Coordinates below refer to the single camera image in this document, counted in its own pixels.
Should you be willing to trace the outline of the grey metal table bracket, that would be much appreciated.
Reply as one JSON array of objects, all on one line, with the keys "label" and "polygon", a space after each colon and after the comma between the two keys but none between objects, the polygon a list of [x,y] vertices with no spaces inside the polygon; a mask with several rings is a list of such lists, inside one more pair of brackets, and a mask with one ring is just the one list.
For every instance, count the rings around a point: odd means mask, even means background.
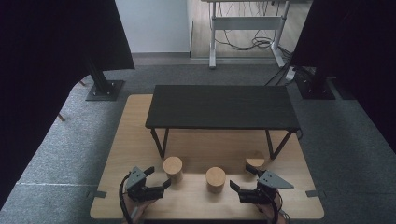
[{"label": "grey metal table bracket", "polygon": [[313,197],[325,198],[326,197],[326,193],[323,190],[318,190],[318,189],[307,190],[305,192],[305,194],[308,198],[313,198]]},{"label": "grey metal table bracket", "polygon": [[106,197],[106,192],[105,191],[98,191],[98,190],[88,190],[86,192],[86,197],[87,198],[105,198]]}]

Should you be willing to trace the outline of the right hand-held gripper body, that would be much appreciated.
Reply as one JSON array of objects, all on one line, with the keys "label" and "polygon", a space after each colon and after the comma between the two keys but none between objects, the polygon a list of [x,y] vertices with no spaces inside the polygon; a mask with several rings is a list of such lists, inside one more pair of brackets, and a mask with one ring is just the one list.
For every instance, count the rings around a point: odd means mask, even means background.
[{"label": "right hand-held gripper body", "polygon": [[294,189],[294,186],[273,173],[272,171],[258,171],[258,180],[255,189],[237,188],[241,203],[269,204],[275,200],[278,189]]}]

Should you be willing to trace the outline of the white desk frame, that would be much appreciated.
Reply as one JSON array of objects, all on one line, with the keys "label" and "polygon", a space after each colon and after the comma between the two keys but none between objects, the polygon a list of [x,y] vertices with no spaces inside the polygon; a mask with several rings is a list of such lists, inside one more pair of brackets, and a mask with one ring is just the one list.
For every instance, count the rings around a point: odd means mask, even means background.
[{"label": "white desk frame", "polygon": [[[285,62],[282,58],[282,52],[279,47],[280,37],[282,36],[284,26],[290,9],[290,0],[201,0],[210,5],[211,36],[209,44],[209,68],[216,68],[216,31],[220,30],[272,30],[275,32],[275,38],[270,44],[270,49],[275,57],[276,64],[282,68]],[[217,16],[217,6],[220,3],[233,2],[284,2],[283,13],[278,16],[250,16],[250,17],[223,17]]]}]

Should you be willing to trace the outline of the person's right hand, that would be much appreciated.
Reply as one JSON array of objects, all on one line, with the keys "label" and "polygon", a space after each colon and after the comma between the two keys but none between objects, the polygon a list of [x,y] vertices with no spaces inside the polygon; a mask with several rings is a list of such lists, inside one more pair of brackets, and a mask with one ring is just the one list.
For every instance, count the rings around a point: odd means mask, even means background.
[{"label": "person's right hand", "polygon": [[[272,223],[275,220],[275,213],[273,207],[270,204],[257,204],[257,208],[261,213],[263,213],[266,220]],[[287,224],[287,220],[281,214],[277,217],[276,224]]]}]

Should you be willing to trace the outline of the black riser shelf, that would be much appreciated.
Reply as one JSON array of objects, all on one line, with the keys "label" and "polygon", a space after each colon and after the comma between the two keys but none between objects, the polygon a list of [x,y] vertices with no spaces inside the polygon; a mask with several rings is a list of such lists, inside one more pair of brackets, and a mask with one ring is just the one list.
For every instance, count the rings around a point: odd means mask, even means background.
[{"label": "black riser shelf", "polygon": [[300,130],[284,86],[157,85],[145,127],[161,157],[159,129],[264,130],[271,159]]}]

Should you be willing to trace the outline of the glass jar with beige grains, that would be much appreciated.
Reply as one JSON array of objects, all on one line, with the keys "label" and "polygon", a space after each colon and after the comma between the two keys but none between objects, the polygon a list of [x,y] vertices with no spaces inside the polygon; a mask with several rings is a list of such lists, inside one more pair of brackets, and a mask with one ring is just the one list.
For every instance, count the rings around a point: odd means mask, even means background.
[{"label": "glass jar with beige grains", "polygon": [[265,158],[260,151],[249,151],[245,157],[246,164],[261,169],[265,164]]}]

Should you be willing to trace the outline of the black metal stand with base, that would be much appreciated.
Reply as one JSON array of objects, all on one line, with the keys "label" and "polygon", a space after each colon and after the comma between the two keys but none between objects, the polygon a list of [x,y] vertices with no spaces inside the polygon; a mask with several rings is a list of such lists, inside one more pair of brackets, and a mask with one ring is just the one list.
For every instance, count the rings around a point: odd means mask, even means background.
[{"label": "black metal stand with base", "polygon": [[93,86],[88,93],[87,101],[116,101],[124,84],[123,80],[107,80],[103,71],[98,69],[93,60],[88,57],[85,65],[90,72]]},{"label": "black metal stand with base", "polygon": [[334,100],[326,74],[316,67],[297,67],[295,82],[300,94],[309,100]]}]

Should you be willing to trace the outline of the wooden cylinder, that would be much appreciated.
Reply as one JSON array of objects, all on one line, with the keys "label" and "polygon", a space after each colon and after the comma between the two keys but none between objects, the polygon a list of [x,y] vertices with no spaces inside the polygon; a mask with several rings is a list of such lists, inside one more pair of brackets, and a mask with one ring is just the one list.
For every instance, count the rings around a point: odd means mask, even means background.
[{"label": "wooden cylinder", "polygon": [[220,193],[225,184],[226,174],[219,167],[211,167],[206,171],[205,180],[209,192]]}]

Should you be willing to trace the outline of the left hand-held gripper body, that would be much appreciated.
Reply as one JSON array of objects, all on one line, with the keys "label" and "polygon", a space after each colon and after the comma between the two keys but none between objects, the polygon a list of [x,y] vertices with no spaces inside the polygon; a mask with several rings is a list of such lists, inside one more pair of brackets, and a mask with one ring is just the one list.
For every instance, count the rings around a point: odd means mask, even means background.
[{"label": "left hand-held gripper body", "polygon": [[148,187],[146,182],[147,176],[145,176],[144,171],[135,166],[127,180],[126,191],[128,197],[137,203],[161,199],[164,194],[163,185]]}]

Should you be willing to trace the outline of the black curtain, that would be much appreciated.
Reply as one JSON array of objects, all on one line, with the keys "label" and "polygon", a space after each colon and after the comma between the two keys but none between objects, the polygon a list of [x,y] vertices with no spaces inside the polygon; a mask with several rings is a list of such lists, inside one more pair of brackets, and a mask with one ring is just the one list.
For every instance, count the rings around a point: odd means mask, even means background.
[{"label": "black curtain", "polygon": [[336,76],[396,152],[396,0],[313,0],[291,63]]},{"label": "black curtain", "polygon": [[0,209],[71,89],[133,66],[116,0],[0,0]]}]

